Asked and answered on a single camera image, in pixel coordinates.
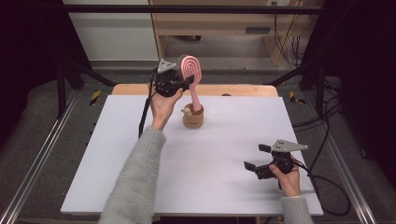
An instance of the black curtain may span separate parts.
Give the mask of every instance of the black curtain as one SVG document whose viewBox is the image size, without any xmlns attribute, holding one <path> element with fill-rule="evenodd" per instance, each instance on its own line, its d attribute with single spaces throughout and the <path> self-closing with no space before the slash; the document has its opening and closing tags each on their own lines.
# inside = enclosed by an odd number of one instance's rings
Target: black curtain
<svg viewBox="0 0 396 224">
<path fill-rule="evenodd" d="M 43 4 L 62 3 L 0 1 L 0 144 L 27 106 L 29 91 L 55 80 L 66 55 L 92 69 L 68 13 L 42 9 Z M 64 72 L 75 81 L 79 77 L 79 71 L 67 66 Z"/>
<path fill-rule="evenodd" d="M 334 7 L 337 1 L 326 1 Z M 321 18 L 306 58 L 336 21 Z M 340 77 L 341 101 L 363 151 L 396 188 L 396 1 L 357 0 L 325 55 L 326 76 Z"/>
</svg>

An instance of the human hand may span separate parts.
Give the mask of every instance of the human hand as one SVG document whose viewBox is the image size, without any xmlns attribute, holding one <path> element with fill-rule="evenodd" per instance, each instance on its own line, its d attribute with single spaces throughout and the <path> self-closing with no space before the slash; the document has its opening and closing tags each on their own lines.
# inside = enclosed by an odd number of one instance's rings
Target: human hand
<svg viewBox="0 0 396 224">
<path fill-rule="evenodd" d="M 286 197 L 293 197 L 301 195 L 300 192 L 300 172 L 298 170 L 298 166 L 293 164 L 293 168 L 290 173 L 283 174 L 282 171 L 277 168 L 274 164 L 270 165 L 271 172 L 276 175 L 279 180 L 280 186 L 283 189 L 283 193 Z"/>
<path fill-rule="evenodd" d="M 153 121 L 151 127 L 162 131 L 173 113 L 175 103 L 183 95 L 183 90 L 179 89 L 174 96 L 163 97 L 158 93 L 154 93 L 151 97 L 150 107 Z"/>
</svg>

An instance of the white tabletop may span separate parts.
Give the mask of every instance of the white tabletop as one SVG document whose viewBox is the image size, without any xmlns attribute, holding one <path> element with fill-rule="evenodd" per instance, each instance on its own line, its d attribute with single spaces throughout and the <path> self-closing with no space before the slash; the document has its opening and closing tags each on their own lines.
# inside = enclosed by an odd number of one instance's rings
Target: white tabletop
<svg viewBox="0 0 396 224">
<path fill-rule="evenodd" d="M 61 212 L 100 214 L 138 136 L 146 96 L 110 95 L 92 134 Z M 268 164 L 258 144 L 296 142 L 280 97 L 201 96 L 204 125 L 182 123 L 183 96 L 165 130 L 154 212 L 158 216 L 269 216 L 282 214 L 282 191 L 274 179 L 259 180 L 244 161 Z M 146 126 L 152 121 L 150 110 Z M 304 162 L 300 151 L 293 156 Z M 318 197 L 301 170 L 302 194 L 312 215 L 322 215 Z"/>
</svg>

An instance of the wall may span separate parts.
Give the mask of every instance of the wall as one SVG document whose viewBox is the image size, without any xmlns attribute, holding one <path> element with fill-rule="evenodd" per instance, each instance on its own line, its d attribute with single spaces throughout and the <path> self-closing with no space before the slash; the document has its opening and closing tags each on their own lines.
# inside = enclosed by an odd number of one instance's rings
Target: wall
<svg viewBox="0 0 396 224">
<path fill-rule="evenodd" d="M 148 5 L 147 0 L 64 0 L 70 4 Z M 69 13 L 90 61 L 157 61 L 148 13 Z"/>
</svg>

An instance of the knit sleeve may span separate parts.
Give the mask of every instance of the knit sleeve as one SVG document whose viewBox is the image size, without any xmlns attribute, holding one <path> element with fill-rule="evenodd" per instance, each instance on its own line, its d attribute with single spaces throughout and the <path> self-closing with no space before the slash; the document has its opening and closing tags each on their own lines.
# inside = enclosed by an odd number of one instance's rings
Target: knit sleeve
<svg viewBox="0 0 396 224">
<path fill-rule="evenodd" d="M 107 198 L 100 224 L 151 223 L 165 140 L 152 127 L 142 133 Z"/>
<path fill-rule="evenodd" d="M 282 197 L 283 216 L 285 224 L 314 223 L 308 211 L 308 205 L 302 196 Z"/>
</svg>

